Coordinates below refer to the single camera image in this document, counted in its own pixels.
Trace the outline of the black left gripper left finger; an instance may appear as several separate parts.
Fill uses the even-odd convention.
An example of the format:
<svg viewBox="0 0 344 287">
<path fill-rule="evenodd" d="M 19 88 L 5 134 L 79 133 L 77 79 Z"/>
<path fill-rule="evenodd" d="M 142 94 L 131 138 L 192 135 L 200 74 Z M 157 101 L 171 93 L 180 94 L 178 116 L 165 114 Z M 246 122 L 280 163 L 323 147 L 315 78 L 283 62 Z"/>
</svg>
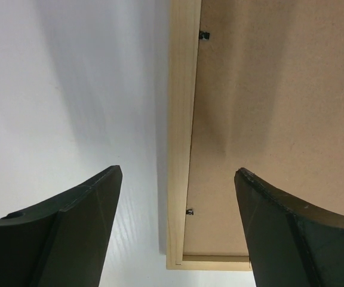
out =
<svg viewBox="0 0 344 287">
<path fill-rule="evenodd" d="M 98 286 L 121 184 L 111 166 L 0 218 L 0 286 Z"/>
</svg>

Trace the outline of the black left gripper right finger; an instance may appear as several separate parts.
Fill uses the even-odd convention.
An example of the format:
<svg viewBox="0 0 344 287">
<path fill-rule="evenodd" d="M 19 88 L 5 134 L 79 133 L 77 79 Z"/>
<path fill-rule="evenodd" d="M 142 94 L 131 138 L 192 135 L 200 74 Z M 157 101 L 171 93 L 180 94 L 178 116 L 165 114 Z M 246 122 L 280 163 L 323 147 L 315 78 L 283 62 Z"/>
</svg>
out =
<svg viewBox="0 0 344 287">
<path fill-rule="evenodd" d="M 245 168 L 236 171 L 234 183 L 257 286 L 344 286 L 344 215 Z"/>
</svg>

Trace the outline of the wooden picture frame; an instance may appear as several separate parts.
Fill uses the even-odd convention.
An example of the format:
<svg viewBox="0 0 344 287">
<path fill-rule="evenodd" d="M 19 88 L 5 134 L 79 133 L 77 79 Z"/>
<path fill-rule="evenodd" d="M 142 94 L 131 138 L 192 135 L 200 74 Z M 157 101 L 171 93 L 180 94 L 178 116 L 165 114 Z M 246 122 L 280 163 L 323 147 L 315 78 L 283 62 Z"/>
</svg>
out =
<svg viewBox="0 0 344 287">
<path fill-rule="evenodd" d="M 168 269 L 251 269 L 242 167 L 344 215 L 344 1 L 171 1 L 168 67 Z"/>
</svg>

